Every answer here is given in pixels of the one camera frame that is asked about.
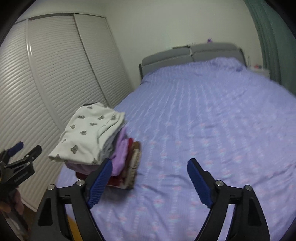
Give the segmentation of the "person's left hand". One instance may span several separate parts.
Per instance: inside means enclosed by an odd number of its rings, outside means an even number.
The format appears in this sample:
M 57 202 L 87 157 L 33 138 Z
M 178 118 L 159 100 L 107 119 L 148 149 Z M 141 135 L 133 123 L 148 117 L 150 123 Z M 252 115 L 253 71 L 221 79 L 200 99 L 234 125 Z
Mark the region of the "person's left hand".
M 14 208 L 19 215 L 23 215 L 24 205 L 22 203 L 19 190 L 15 190 L 13 197 L 11 197 L 9 201 L 1 201 L 0 208 L 1 211 L 4 211 L 6 213 L 10 213 L 12 208 Z

